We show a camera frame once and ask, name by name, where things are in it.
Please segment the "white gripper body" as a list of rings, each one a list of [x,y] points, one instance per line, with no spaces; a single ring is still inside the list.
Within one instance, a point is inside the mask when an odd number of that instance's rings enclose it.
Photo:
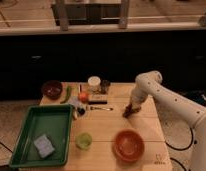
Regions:
[[[138,108],[141,106],[142,103],[145,102],[147,97],[148,97],[148,94],[146,92],[144,92],[138,87],[135,87],[131,91],[130,104],[132,105],[133,108]]]

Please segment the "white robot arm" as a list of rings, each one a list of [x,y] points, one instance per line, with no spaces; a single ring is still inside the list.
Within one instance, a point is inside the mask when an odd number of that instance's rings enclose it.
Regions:
[[[159,71],[142,73],[135,78],[129,103],[133,109],[139,109],[148,95],[176,112],[195,130],[196,144],[193,147],[189,171],[206,171],[206,107],[181,96],[161,85]]]

